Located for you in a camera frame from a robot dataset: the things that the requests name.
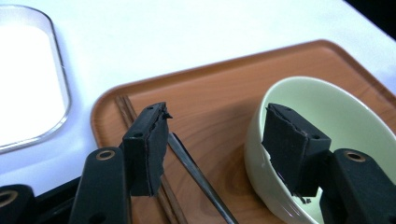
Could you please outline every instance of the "chopsticks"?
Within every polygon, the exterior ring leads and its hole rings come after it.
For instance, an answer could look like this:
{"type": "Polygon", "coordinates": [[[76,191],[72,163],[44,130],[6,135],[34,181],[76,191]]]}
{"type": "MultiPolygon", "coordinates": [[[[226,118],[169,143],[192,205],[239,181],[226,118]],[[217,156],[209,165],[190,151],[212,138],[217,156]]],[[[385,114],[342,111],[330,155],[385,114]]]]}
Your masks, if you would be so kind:
{"type": "MultiPolygon", "coordinates": [[[[116,97],[116,104],[128,129],[137,118],[131,101],[128,96],[122,95],[116,97]]],[[[187,219],[178,204],[175,193],[172,191],[165,174],[162,176],[162,184],[158,191],[158,200],[172,224],[187,224],[187,219]]]]}

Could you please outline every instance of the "ceramic bowl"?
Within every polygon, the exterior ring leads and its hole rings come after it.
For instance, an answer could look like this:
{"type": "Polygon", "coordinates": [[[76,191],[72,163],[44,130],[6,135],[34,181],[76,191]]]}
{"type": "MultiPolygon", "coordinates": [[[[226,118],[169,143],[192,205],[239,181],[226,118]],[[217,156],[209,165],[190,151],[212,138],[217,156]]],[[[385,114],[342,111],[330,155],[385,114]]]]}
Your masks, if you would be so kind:
{"type": "Polygon", "coordinates": [[[288,223],[323,223],[318,205],[321,189],[311,203],[291,196],[276,175],[262,134],[268,103],[288,106],[332,139],[330,150],[352,148],[375,159],[396,183],[396,137],[392,130],[359,99],[312,77],[289,77],[278,81],[262,99],[247,132],[245,165],[250,183],[266,206],[288,223]]]}

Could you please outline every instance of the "table surface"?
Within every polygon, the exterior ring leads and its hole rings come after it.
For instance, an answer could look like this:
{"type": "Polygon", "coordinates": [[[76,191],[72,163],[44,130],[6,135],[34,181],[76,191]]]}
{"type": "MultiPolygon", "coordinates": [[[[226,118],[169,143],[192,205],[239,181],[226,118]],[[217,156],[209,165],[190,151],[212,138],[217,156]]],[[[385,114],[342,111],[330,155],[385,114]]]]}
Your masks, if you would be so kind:
{"type": "Polygon", "coordinates": [[[0,155],[0,186],[41,194],[81,174],[97,148],[90,116],[106,91],[317,39],[345,49],[396,93],[396,42],[344,1],[0,0],[45,12],[54,24],[72,105],[45,142],[0,155]]]}

